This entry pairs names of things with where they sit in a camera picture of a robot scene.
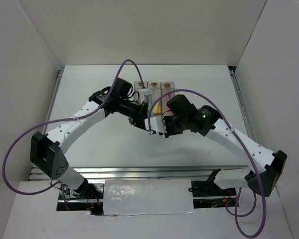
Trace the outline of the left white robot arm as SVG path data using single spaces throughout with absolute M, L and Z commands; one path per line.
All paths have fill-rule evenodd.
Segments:
M 35 133 L 31 138 L 31 162 L 51 180 L 68 186 L 78 199 L 95 190 L 86 178 L 69 166 L 65 153 L 89 128 L 115 112 L 127 116 L 131 125 L 145 129 L 151 91 L 143 88 L 130 93 L 132 88 L 131 83 L 118 78 L 112 87 L 93 93 L 70 121 L 46 134 Z

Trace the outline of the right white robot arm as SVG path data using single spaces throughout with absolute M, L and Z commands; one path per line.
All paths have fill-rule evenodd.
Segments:
M 196 108 L 185 95 L 176 95 L 167 102 L 172 112 L 164 118 L 167 135 L 189 130 L 213 140 L 244 160 L 247 167 L 241 169 L 216 169 L 208 177 L 207 189 L 219 195 L 228 188 L 250 188 L 254 193 L 269 197 L 280 178 L 287 155 L 272 151 L 234 129 L 220 112 L 211 106 Z

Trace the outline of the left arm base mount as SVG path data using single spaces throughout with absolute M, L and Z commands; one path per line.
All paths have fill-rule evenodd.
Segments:
M 88 183 L 81 191 L 65 184 L 55 187 L 59 190 L 57 211 L 87 211 L 91 215 L 102 216 L 104 183 Z

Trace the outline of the yellow highlighter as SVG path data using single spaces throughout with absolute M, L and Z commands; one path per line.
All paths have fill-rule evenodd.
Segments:
M 161 102 L 158 102 L 155 104 L 151 114 L 152 115 L 161 115 L 162 114 Z

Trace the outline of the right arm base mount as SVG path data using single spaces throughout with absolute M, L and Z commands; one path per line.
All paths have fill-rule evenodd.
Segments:
M 192 181 L 191 188 L 189 188 L 188 191 L 193 194 L 193 197 L 235 196 L 236 190 L 234 188 L 221 189 L 214 183 L 214 180 L 219 172 L 220 169 L 213 170 L 206 181 Z

